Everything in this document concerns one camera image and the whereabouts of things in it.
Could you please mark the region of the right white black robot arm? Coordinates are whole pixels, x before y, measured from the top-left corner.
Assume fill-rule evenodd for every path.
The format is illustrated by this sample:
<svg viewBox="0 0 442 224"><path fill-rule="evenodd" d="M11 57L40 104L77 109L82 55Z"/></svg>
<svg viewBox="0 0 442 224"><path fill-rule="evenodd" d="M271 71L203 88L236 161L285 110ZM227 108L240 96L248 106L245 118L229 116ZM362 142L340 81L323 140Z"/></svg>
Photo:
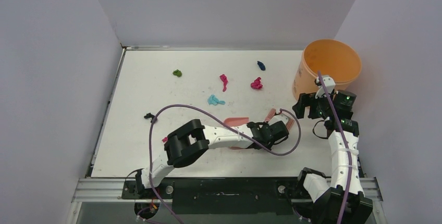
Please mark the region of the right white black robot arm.
<svg viewBox="0 0 442 224"><path fill-rule="evenodd" d="M365 196L358 169L359 125L351 119L356 97L345 90L333 91L330 100L325 95L302 93L292 108L303 118L308 107L310 119L324 122L331 149L330 183L324 173L309 168L295 182L296 193L310 196L312 203L294 208L312 223L365 223L372 213L373 201Z"/></svg>

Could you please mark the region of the pink plastic dustpan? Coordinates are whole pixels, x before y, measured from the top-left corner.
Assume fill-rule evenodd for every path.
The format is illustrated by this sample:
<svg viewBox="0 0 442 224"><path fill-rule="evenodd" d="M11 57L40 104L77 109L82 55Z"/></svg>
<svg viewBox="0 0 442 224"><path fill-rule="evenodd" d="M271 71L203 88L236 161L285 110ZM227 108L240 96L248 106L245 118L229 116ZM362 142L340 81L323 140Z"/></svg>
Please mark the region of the pink plastic dustpan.
<svg viewBox="0 0 442 224"><path fill-rule="evenodd" d="M253 137L251 129L247 126L249 123L248 117L231 117L224 121L224 128L230 127L233 131L229 131L227 140L229 148L232 149L247 149L250 148L254 142L251 141Z"/></svg>

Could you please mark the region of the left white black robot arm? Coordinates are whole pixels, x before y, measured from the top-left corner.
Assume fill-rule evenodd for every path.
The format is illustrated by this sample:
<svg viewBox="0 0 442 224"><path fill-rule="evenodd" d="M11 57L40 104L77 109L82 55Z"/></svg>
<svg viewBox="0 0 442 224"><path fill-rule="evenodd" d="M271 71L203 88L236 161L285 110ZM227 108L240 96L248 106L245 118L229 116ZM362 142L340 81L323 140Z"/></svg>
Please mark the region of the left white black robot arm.
<svg viewBox="0 0 442 224"><path fill-rule="evenodd" d="M275 144L286 140L289 130L283 121L247 122L231 127L206 126L194 119L167 136L163 151L152 158L149 167L136 174L135 191L142 198L155 193L161 181L175 168L194 164L206 151L217 148L270 150Z"/></svg>

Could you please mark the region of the pink hand brush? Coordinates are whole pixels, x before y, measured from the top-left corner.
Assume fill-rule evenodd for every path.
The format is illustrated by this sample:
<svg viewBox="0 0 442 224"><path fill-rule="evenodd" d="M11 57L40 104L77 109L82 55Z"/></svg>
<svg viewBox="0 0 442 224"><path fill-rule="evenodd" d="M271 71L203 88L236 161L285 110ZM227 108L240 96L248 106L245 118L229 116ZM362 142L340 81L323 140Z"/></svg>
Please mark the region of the pink hand brush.
<svg viewBox="0 0 442 224"><path fill-rule="evenodd" d="M278 113L276 109L272 108L265 117L264 122L269 125L272 125L278 121L282 121L285 124L288 131L291 130L294 124L294 119L292 117L290 117L286 113L281 113L281 112Z"/></svg>

